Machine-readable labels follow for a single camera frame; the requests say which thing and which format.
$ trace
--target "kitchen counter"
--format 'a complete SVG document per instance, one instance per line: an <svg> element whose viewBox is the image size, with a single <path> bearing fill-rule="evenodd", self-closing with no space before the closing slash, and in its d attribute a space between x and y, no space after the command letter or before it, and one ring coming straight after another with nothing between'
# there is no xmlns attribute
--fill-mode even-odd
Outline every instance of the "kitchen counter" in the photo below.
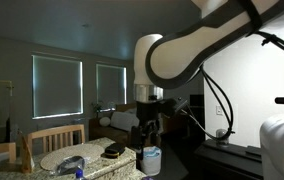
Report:
<svg viewBox="0 0 284 180"><path fill-rule="evenodd" d="M101 138L89 141L89 144L99 145L106 148L114 141L108 138ZM23 174L20 172L21 160L16 164L6 162L0 164L0 179L75 179L74 174L64 176L52 176L50 172L40 167L41 160L48 153L33 156L35 167L32 173ZM83 174L88 179L97 180L141 180L146 175L136 169L136 153L129 148L117 159L108 159L101 155L96 161L89 163L83 169Z"/></svg>

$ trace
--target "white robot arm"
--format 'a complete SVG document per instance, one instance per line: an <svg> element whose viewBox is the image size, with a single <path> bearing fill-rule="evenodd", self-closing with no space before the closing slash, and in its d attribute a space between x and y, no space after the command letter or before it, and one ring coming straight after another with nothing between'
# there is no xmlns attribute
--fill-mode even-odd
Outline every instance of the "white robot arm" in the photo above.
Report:
<svg viewBox="0 0 284 180"><path fill-rule="evenodd" d="M264 179L284 180L284 114L263 123L260 141Z"/></svg>
<svg viewBox="0 0 284 180"><path fill-rule="evenodd" d="M206 59L240 38L258 33L259 28L284 13L284 0L192 2L202 11L199 22L175 34L164 37L147 35L137 42L134 93L142 127L157 118L163 89L188 83L198 74Z"/></svg>

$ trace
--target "white wall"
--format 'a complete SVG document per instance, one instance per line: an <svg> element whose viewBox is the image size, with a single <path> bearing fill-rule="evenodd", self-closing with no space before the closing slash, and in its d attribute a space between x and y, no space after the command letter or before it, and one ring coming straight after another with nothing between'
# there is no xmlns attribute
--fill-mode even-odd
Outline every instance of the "white wall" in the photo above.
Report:
<svg viewBox="0 0 284 180"><path fill-rule="evenodd" d="M262 29L284 39L284 19ZM273 44L261 46L262 37L243 38L205 62L205 70L228 95L234 109L234 131L230 142L260 146L259 129L270 116L284 113L275 104L284 97L284 51ZM215 135L227 129L225 116L216 115L218 105L207 85L205 92L206 129Z"/></svg>
<svg viewBox="0 0 284 180"><path fill-rule="evenodd" d="M32 119L32 52L76 57L83 61L83 115L52 119ZM93 117L91 103L96 102L95 65L97 62L126 66L128 73L128 92L133 92L133 61L104 58L0 38L0 80L11 80L14 86L11 123L17 124L22 132L27 134L38 129L67 124L72 119L88 119ZM128 102L133 102L133 93L128 93Z"/></svg>

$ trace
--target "bottle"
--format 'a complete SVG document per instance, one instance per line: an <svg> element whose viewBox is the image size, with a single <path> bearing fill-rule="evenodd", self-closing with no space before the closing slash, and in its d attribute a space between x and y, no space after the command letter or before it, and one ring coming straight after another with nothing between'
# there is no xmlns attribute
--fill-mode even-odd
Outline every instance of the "bottle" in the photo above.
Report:
<svg viewBox="0 0 284 180"><path fill-rule="evenodd" d="M87 180L85 177L83 177L83 170L82 169L76 170L75 180Z"/></svg>

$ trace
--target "window blind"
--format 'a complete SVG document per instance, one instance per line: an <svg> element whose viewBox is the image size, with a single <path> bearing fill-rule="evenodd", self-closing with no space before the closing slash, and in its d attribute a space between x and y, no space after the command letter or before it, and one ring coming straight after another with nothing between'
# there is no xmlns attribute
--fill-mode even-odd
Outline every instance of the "window blind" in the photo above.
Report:
<svg viewBox="0 0 284 180"><path fill-rule="evenodd" d="M80 113L82 62L33 55L33 118Z"/></svg>
<svg viewBox="0 0 284 180"><path fill-rule="evenodd" d="M126 103L126 68L97 64L97 98L103 102L103 108L110 103Z"/></svg>

